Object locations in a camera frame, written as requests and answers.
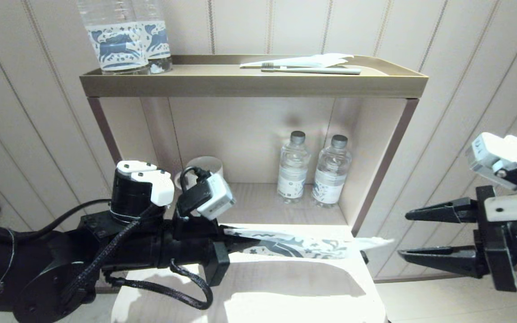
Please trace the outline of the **brown open shelf unit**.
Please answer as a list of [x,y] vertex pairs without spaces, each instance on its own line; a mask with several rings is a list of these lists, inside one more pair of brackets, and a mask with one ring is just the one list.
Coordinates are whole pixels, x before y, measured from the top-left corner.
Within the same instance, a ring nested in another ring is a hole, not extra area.
[[[115,162],[151,161],[173,174],[198,156],[222,160],[237,203],[220,223],[314,235],[360,229],[424,93],[428,77],[375,57],[356,56],[358,76],[261,72],[241,63],[278,55],[178,55],[158,75],[80,76]],[[279,151],[291,131],[307,135],[313,154],[333,135],[347,137],[354,160],[339,203],[316,207],[311,187],[300,204],[276,194]]]

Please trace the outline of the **large deer-label water bottle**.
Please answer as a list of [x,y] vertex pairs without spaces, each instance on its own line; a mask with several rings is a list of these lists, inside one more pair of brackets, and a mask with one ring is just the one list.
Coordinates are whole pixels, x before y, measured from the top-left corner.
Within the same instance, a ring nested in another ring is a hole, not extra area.
[[148,59],[132,0],[76,0],[101,71],[146,74]]
[[131,0],[141,31],[141,42],[149,63],[149,74],[156,75],[172,69],[162,0]]

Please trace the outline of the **white blue patterned pouch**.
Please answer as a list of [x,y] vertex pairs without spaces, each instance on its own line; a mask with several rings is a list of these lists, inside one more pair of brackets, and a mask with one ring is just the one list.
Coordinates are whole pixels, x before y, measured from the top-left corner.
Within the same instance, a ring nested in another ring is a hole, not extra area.
[[250,228],[225,227],[225,235],[236,235],[261,240],[256,247],[242,253],[250,255],[279,256],[284,258],[342,260],[360,255],[360,251],[381,248],[394,243],[394,239],[381,237],[336,238],[308,237],[287,231],[261,231]]

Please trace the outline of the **white paper wrapper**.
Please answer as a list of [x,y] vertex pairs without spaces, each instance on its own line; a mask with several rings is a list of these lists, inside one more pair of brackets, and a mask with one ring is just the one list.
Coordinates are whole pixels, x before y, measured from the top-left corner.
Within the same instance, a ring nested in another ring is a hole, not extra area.
[[341,53],[327,53],[312,55],[310,57],[265,59],[264,61],[242,63],[239,65],[239,68],[261,68],[265,63],[272,63],[274,67],[326,68],[337,64],[347,63],[347,59],[353,57],[355,56]]

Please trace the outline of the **small grey-cap water bottle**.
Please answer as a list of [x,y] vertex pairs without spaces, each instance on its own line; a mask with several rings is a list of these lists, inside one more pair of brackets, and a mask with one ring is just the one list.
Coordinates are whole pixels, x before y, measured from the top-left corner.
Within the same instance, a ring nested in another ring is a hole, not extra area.
[[304,193],[311,159],[305,142],[306,133],[292,131],[280,151],[277,192],[285,204],[299,202]]
[[318,156],[312,198],[318,207],[333,207],[342,193],[352,162],[347,137],[333,135],[330,145]]

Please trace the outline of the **white ribbed mug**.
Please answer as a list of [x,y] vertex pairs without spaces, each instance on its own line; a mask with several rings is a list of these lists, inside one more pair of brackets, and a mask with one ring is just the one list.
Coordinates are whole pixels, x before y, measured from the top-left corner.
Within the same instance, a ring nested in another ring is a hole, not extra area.
[[[222,160],[214,156],[196,157],[195,159],[189,160],[189,162],[185,164],[185,167],[199,167],[205,171],[211,172],[212,174],[220,174],[226,182],[226,179],[224,178],[223,174]],[[186,181],[185,187],[187,189],[192,188],[198,183],[198,177],[194,171],[189,171],[187,174],[185,174],[184,178]]]

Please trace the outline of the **grey-green toothbrush dark bristles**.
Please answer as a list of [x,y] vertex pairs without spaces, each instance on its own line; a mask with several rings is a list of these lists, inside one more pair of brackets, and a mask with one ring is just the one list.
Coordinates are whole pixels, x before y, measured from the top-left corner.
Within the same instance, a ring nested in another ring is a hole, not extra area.
[[288,73],[306,73],[306,74],[325,74],[325,75],[361,75],[362,70],[359,68],[300,68],[300,67],[275,67],[271,62],[261,64],[261,72],[288,72]]

